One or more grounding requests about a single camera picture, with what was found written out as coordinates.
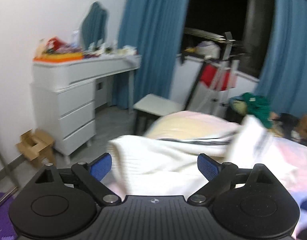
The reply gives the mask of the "metal clothes rack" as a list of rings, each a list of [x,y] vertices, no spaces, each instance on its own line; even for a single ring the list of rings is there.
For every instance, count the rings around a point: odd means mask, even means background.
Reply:
[[[225,32],[223,35],[217,35],[194,28],[185,28],[184,33],[224,44],[224,51],[221,53],[219,59],[211,56],[199,56],[203,61],[184,106],[185,110],[189,109],[193,102],[197,85],[201,81],[204,71],[208,66],[212,66],[216,69],[216,73],[211,80],[210,86],[208,86],[207,93],[195,110],[199,112],[203,107],[207,106],[209,113],[215,115],[222,107],[228,107],[229,105],[227,102],[229,90],[233,88],[234,77],[240,63],[240,57],[244,53],[236,55],[230,54],[232,46],[236,42],[236,40],[232,38],[232,33],[230,31]]]

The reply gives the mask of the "tissue box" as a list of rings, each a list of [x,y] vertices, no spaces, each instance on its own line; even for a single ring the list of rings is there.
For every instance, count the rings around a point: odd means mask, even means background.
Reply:
[[[123,46],[123,48],[118,49],[117,53],[119,55],[126,55],[126,56],[133,56],[133,55],[137,55],[137,48],[134,46]]]

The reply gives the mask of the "white stool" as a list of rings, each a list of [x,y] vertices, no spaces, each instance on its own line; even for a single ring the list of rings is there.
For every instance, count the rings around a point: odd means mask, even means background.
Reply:
[[[184,110],[184,106],[161,96],[148,94],[134,104],[136,113],[133,134],[145,132],[149,122]]]

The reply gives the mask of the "white knit garment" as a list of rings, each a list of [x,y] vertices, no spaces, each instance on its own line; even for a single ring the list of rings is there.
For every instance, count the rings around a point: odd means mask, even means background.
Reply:
[[[250,116],[241,125],[191,112],[165,116],[143,136],[123,135],[109,141],[108,152],[115,178],[112,189],[121,197],[190,196],[207,182],[197,167],[202,153],[240,168],[264,164],[284,186],[296,181],[296,167]]]

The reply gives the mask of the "white dressing table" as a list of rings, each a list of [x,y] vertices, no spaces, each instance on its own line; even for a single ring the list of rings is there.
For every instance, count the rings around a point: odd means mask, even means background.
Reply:
[[[96,135],[96,81],[128,73],[128,109],[134,104],[135,70],[140,55],[100,56],[62,63],[34,62],[32,101],[36,125],[55,140],[55,149],[67,163],[80,146]]]

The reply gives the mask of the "wavy black framed mirror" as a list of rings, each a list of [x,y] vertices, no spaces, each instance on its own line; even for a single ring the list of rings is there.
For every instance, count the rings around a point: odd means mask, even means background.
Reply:
[[[89,48],[91,43],[97,45],[99,40],[106,41],[108,16],[108,11],[99,2],[91,5],[80,29],[85,49]]]

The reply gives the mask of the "cardboard box on floor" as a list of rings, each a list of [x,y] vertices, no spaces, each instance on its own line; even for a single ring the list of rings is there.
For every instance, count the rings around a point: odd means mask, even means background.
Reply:
[[[45,131],[31,129],[20,136],[16,147],[34,168],[41,168],[48,163],[57,165],[53,153],[54,143],[54,138]]]

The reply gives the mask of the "dark window frame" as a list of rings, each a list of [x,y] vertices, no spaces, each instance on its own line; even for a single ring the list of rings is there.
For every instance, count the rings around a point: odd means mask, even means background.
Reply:
[[[239,71],[258,78],[267,53],[275,0],[189,0],[185,27],[232,34],[242,49]]]

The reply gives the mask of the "left blue curtain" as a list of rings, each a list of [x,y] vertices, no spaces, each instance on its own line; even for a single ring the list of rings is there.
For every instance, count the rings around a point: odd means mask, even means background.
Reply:
[[[153,93],[168,98],[180,49],[188,0],[127,0],[118,48],[136,47],[134,102]]]

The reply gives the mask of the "brown paper bag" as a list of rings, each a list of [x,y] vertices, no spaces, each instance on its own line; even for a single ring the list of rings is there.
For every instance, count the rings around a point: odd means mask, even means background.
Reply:
[[[299,133],[299,135],[307,139],[307,114],[303,115],[303,117],[300,119],[296,131]]]

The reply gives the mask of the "green garment pile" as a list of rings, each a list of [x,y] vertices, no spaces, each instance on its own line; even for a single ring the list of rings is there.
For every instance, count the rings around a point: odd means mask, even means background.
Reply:
[[[272,128],[271,104],[266,97],[247,92],[230,98],[229,104],[242,116],[254,115],[265,128]]]

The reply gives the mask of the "pastel rainbow bed quilt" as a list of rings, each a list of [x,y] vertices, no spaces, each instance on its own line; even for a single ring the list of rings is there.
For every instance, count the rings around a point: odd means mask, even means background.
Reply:
[[[179,195],[245,239],[307,239],[307,147],[253,116],[170,114],[109,141],[108,153],[120,197]]]

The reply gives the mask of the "white spray bottle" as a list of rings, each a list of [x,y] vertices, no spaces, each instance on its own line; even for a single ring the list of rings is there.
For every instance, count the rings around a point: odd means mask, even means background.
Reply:
[[[79,47],[79,36],[80,36],[79,29],[74,30],[73,33],[72,33],[72,41],[71,41],[71,46],[73,48]]]

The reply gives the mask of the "orange tray with clutter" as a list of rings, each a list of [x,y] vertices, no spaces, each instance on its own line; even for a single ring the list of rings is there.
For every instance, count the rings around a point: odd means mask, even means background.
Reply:
[[[41,39],[35,50],[33,61],[45,63],[63,63],[82,60],[84,53],[81,47],[73,47],[58,37],[48,41]]]

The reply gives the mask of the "blue curtain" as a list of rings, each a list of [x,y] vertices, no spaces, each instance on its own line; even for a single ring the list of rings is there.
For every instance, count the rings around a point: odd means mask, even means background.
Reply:
[[[118,48],[136,47],[134,102],[153,93],[168,98],[180,49],[188,0],[127,0]]]
[[[256,95],[275,113],[307,114],[307,0],[275,0],[271,38]]]

